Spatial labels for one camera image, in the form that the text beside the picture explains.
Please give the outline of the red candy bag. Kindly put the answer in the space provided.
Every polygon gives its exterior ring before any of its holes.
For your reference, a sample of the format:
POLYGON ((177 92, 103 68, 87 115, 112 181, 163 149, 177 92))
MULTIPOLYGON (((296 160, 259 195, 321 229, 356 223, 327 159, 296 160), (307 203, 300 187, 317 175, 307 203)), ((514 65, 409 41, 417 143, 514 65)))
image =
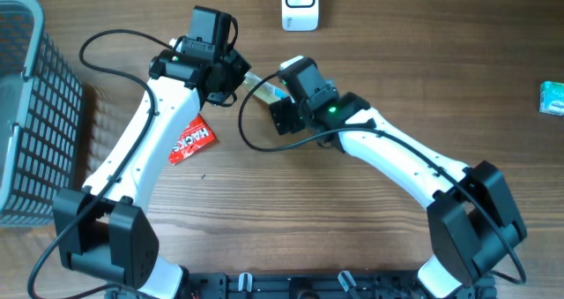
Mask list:
POLYGON ((198 114, 174 143, 168 160, 172 165, 178 164, 216 140, 217 137, 211 127, 202 115, 198 114))

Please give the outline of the green tissue pack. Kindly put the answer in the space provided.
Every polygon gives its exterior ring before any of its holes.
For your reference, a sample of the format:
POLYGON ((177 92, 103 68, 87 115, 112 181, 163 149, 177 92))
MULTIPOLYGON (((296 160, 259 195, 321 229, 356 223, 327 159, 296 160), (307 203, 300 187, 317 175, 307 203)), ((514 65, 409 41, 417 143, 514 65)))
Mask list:
POLYGON ((564 116, 564 84, 545 81, 540 85, 539 112, 564 116))

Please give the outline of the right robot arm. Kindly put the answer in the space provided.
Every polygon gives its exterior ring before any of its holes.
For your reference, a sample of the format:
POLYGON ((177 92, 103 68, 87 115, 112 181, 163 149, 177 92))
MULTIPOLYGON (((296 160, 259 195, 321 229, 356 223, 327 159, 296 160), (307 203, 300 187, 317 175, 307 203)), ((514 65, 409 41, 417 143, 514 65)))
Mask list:
POLYGON ((419 284, 446 298, 511 258, 526 280, 515 247, 527 236, 502 172, 488 161, 475 167, 422 145, 389 123, 355 93, 341 95, 305 56, 279 67, 290 97, 273 112, 281 134, 308 129, 321 146, 334 147, 376 168, 425 210, 433 250, 417 271, 419 284))

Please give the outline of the yellow wet wipes pack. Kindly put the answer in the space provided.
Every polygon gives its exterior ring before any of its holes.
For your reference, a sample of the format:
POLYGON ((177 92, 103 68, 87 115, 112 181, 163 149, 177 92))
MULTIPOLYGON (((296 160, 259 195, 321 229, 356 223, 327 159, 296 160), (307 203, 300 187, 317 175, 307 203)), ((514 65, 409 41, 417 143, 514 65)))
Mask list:
MULTIPOLYGON (((251 91, 255 85, 257 85, 262 79, 252 72, 247 72, 245 74, 245 79, 242 83, 249 91, 251 91)), ((277 101, 281 101, 289 96, 289 94, 269 82, 263 83, 258 89, 255 90, 253 95, 259 100, 265 102, 266 104, 272 104, 277 101)))

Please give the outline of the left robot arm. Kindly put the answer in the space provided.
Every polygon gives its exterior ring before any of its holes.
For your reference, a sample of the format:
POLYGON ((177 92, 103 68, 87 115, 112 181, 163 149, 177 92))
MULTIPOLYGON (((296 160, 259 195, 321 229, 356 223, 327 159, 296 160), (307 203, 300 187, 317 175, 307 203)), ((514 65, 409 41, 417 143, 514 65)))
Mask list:
POLYGON ((103 287, 149 298, 195 298, 189 271, 159 255, 146 212, 177 140, 205 104, 230 107, 249 63, 235 49, 235 17, 196 7, 189 31, 165 44, 142 82, 144 96, 109 156, 79 190, 53 206, 62 266, 103 287))

